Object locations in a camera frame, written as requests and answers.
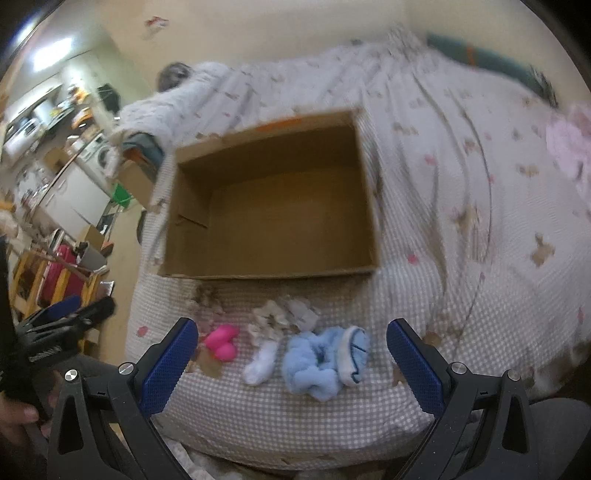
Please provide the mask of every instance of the white sock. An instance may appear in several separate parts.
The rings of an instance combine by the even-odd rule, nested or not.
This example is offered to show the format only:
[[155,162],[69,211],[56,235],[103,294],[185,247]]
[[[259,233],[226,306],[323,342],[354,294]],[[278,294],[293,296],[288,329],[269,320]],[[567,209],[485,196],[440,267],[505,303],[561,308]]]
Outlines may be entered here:
[[269,380],[275,370],[278,349],[279,342],[265,340],[252,357],[252,362],[244,367],[244,383],[255,387]]

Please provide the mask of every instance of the blue gripper pad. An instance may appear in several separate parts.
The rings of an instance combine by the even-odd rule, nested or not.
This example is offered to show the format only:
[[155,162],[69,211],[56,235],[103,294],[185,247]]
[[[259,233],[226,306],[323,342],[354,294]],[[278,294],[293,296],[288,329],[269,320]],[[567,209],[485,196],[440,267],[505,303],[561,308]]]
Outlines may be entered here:
[[160,358],[156,360],[153,369],[146,375],[141,385],[139,409],[145,417],[164,410],[166,402],[197,348],[199,335],[195,322],[191,319],[181,318],[169,334],[177,327],[179,328],[178,333],[172,340],[167,335],[162,341],[162,343],[170,343],[168,343]]
[[[409,333],[412,332],[414,339],[404,331],[400,320],[408,326]],[[421,409],[439,417],[445,410],[444,388],[437,374],[419,351],[415,344],[417,342],[420,342],[422,348],[433,348],[425,345],[404,319],[393,320],[388,325],[386,343],[390,355],[408,381]]]
[[72,295],[58,303],[54,303],[46,310],[47,318],[50,322],[67,317],[74,313],[82,305],[82,300],[78,295]]

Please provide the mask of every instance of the cardboard box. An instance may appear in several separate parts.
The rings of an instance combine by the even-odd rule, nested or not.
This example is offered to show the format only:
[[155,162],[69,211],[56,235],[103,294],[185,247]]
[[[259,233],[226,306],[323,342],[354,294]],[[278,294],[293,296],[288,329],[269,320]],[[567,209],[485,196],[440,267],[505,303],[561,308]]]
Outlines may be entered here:
[[100,252],[100,250],[103,248],[105,237],[94,225],[87,225],[82,229],[76,240],[79,242],[88,242],[90,246],[94,247],[95,250]]
[[154,184],[148,176],[142,171],[141,167],[131,161],[126,162],[119,169],[117,181],[123,185],[123,188],[132,195],[144,208],[149,208]]
[[70,156],[61,148],[52,148],[43,158],[43,163],[53,173],[59,173],[70,161]]
[[291,278],[378,266],[353,112],[262,125],[176,156],[159,274]]

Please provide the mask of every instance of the blue sock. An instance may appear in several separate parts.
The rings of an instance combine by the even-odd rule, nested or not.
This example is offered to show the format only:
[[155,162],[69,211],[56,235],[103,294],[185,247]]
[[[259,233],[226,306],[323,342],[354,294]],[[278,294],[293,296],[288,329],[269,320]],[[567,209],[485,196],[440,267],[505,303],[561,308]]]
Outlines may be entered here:
[[335,397],[343,384],[336,366],[336,352],[344,329],[331,327],[322,334],[304,332],[287,344],[281,373],[287,390],[307,393],[320,401]]

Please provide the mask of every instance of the bed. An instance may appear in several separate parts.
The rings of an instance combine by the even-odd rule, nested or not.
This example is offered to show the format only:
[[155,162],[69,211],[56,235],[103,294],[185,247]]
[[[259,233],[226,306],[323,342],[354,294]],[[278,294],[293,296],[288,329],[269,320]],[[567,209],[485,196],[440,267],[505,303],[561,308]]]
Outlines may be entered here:
[[[382,265],[370,276],[218,281],[239,355],[213,379],[185,373],[160,431],[185,447],[272,469],[324,469],[410,453],[432,422],[386,349],[404,317],[448,361],[479,374],[512,368],[531,398],[552,394],[589,353],[591,212],[545,146],[554,111],[523,85],[466,67],[394,28],[378,43],[315,57],[228,68],[202,64],[186,83],[127,106],[117,146],[136,132],[165,153],[145,220],[126,339],[136,361],[180,316],[202,325],[201,282],[162,278],[174,150],[273,119],[360,109]],[[308,298],[320,326],[360,325],[372,338],[367,376],[320,403],[291,395],[279,368],[253,388],[252,308],[282,294]]]

